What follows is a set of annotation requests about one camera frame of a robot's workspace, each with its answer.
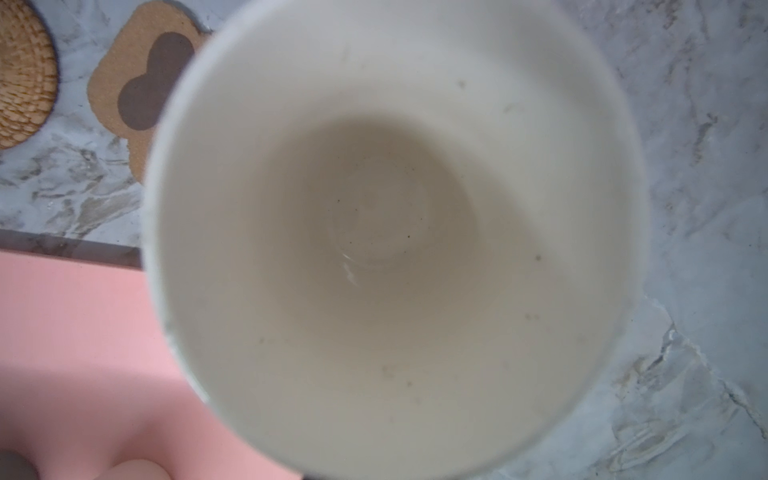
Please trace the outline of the cork paw coaster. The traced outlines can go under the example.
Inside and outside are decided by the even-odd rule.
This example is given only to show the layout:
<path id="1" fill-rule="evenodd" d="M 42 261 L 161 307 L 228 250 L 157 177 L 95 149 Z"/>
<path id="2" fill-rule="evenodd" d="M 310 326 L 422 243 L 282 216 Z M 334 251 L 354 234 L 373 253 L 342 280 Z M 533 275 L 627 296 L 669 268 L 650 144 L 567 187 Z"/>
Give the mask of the cork paw coaster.
<path id="1" fill-rule="evenodd" d="M 209 35 L 179 3 L 139 5 L 87 86 L 98 121 L 127 142 L 129 169 L 142 182 L 155 127 L 183 70 Z"/>

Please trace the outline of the pink handled cream mug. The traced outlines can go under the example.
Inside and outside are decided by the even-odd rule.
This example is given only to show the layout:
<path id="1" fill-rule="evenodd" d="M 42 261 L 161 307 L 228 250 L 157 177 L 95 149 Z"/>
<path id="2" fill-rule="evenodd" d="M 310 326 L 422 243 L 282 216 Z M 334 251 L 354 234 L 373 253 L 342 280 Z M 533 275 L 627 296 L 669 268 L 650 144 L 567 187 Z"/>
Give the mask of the pink handled cream mug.
<path id="1" fill-rule="evenodd" d="M 121 462 L 95 477 L 95 480 L 171 480 L 158 463 L 146 459 Z"/>

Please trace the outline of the woven rattan coaster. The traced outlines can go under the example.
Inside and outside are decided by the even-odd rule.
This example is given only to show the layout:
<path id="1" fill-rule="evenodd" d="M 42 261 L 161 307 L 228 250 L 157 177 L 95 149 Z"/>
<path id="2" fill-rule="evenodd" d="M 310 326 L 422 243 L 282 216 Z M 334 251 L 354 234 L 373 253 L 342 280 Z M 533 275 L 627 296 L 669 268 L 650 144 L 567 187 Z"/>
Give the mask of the woven rattan coaster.
<path id="1" fill-rule="evenodd" d="M 48 29 L 28 1 L 1 2 L 1 148 L 19 145 L 47 121 L 59 69 Z"/>

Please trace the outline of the green handled cream mug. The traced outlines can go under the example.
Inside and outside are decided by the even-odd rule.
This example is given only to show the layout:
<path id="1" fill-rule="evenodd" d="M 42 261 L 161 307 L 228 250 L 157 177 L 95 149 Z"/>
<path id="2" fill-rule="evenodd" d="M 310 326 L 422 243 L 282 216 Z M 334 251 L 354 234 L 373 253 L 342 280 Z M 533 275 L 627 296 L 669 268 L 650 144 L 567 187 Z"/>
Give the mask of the green handled cream mug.
<path id="1" fill-rule="evenodd" d="M 552 1 L 251 1 L 181 75 L 142 261 L 201 400 L 320 479 L 459 479 L 538 443 L 639 296 L 647 177 Z"/>

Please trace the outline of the teal handled cream mug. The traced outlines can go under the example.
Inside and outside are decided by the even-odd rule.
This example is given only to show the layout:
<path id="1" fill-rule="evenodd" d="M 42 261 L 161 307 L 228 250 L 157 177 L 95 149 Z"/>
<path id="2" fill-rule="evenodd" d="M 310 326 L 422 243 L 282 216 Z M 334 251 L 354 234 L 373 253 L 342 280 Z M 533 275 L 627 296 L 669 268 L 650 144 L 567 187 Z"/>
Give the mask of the teal handled cream mug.
<path id="1" fill-rule="evenodd" d="M 38 480 L 36 467 L 23 455 L 11 451 L 0 451 L 0 480 Z"/>

